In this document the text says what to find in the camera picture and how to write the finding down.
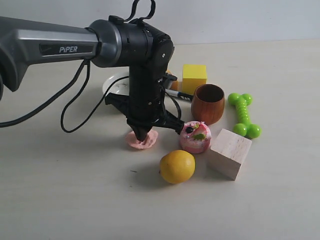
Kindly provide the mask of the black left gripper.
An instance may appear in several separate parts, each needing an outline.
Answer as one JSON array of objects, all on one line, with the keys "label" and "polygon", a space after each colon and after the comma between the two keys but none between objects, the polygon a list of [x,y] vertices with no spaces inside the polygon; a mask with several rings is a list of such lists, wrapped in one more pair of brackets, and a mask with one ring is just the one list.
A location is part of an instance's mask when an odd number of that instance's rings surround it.
[{"label": "black left gripper", "polygon": [[113,105],[125,115],[127,124],[140,142],[147,139],[152,127],[172,129],[177,134],[184,127],[182,111],[177,101],[173,100],[178,116],[165,107],[166,91],[161,81],[167,67],[130,66],[129,95],[108,93],[104,98],[106,105]]}]

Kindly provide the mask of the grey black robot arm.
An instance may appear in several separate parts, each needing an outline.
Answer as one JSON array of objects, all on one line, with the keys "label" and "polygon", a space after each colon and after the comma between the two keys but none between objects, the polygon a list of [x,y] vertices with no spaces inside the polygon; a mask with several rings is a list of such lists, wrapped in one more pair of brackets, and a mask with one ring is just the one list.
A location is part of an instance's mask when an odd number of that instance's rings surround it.
[{"label": "grey black robot arm", "polygon": [[82,67],[129,68],[129,94],[106,92],[107,105],[126,116],[139,141],[152,127],[180,133],[184,122],[166,110],[163,78],[174,52],[169,35],[143,22],[111,15],[89,27],[1,17],[0,86],[16,91],[29,66],[80,60]]}]

